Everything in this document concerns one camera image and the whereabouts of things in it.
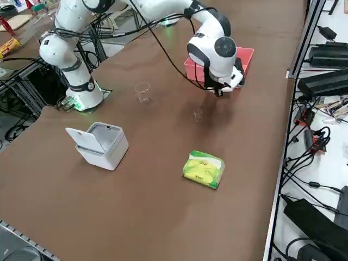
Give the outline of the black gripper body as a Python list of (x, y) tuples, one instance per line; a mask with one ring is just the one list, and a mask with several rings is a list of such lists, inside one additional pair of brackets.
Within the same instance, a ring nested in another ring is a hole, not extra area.
[(208, 87), (209, 91), (212, 91), (216, 97), (223, 96), (223, 91), (222, 91), (223, 84), (221, 84), (219, 81), (215, 81), (214, 79), (210, 79), (208, 83), (209, 83), (209, 87)]

